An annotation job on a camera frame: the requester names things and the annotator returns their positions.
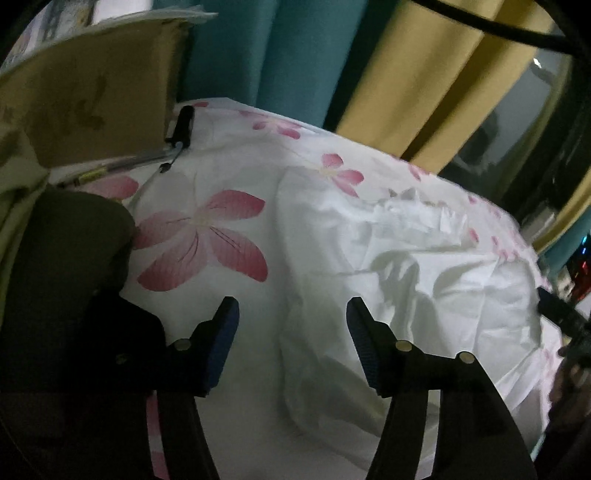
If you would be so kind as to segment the floral white bed sheet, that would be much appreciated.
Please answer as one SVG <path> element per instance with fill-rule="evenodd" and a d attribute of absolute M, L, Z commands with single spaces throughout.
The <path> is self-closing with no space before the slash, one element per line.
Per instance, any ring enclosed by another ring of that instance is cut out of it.
<path fill-rule="evenodd" d="M 301 169 L 363 201 L 415 190 L 467 219 L 470 239 L 543 277 L 513 218 L 488 200 L 420 168 L 321 129 L 226 99 L 195 106 L 191 146 L 171 170 L 147 165 L 89 185 L 118 199 L 138 231 L 124 296 L 157 315 L 169 339 L 190 334 L 221 298 L 240 321 L 221 382 L 199 403 L 224 479 L 361 479 L 362 469 L 294 423 L 284 400 L 280 333 L 290 270 L 276 192 Z"/>

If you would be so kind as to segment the black screwdriver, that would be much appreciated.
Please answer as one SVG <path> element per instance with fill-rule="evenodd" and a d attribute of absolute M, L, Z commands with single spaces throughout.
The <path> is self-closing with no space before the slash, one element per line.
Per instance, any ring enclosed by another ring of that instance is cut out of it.
<path fill-rule="evenodd" d="M 165 139 L 167 147 L 163 150 L 124 157 L 109 164 L 73 174 L 59 181 L 56 187 L 59 189 L 81 187 L 113 174 L 128 172 L 154 163 L 158 164 L 158 173 L 169 171 L 179 155 L 190 147 L 194 115 L 193 106 L 187 105 L 180 109 L 173 131 Z"/>

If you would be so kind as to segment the dark monitor with lights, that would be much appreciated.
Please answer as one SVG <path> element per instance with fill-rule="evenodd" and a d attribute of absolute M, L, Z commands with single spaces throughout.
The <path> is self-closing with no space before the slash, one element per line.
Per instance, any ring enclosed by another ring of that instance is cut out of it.
<path fill-rule="evenodd" d="M 566 267 L 574 284 L 570 302 L 578 304 L 590 292 L 590 234 L 583 237 Z"/>

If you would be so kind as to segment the yellow curtain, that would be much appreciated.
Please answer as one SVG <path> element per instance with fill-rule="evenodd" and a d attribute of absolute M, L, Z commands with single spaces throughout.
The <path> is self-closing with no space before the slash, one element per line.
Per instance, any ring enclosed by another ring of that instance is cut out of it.
<path fill-rule="evenodd" d="M 533 46 L 479 32 L 412 1 L 393 18 L 339 135 L 439 173 L 531 63 Z"/>

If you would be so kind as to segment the olive green garment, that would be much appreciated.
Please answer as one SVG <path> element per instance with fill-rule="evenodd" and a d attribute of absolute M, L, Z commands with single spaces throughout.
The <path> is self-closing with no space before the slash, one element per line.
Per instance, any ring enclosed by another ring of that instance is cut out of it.
<path fill-rule="evenodd" d="M 45 191 L 49 171 L 42 167 L 22 130 L 1 124 L 1 316 L 11 272 L 32 209 Z"/>

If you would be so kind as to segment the glass window door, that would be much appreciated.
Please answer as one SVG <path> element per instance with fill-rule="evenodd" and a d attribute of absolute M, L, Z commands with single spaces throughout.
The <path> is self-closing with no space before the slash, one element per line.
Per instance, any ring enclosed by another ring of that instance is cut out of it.
<path fill-rule="evenodd" d="M 519 80 L 464 143 L 440 176 L 499 201 L 527 158 L 526 149 L 545 109 L 552 109 L 572 58 L 539 50 Z"/>

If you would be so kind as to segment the teal curtain left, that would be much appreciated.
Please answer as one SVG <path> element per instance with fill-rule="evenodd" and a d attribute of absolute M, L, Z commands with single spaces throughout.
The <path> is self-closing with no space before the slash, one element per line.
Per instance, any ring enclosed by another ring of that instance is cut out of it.
<path fill-rule="evenodd" d="M 180 101 L 231 98 L 322 126 L 367 9 L 363 1 L 202 1 Z"/>

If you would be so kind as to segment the white shirt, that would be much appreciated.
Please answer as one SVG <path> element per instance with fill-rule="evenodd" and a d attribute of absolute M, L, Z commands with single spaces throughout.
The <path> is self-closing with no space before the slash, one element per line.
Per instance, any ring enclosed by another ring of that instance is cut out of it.
<path fill-rule="evenodd" d="M 290 270 L 284 400 L 297 427 L 369 468 L 389 403 L 367 383 L 346 327 L 346 304 L 361 297 L 424 352 L 475 354 L 536 445 L 560 337 L 537 314 L 532 262 L 478 248 L 463 214 L 415 190 L 363 201 L 301 169 L 280 179 L 276 220 Z"/>

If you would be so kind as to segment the brown cardboard box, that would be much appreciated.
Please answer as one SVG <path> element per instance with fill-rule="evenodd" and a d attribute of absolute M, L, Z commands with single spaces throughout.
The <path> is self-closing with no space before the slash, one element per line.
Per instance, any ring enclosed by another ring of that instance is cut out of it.
<path fill-rule="evenodd" d="M 38 49 L 1 75 L 2 125 L 46 168 L 160 149 L 189 30 L 145 13 Z"/>

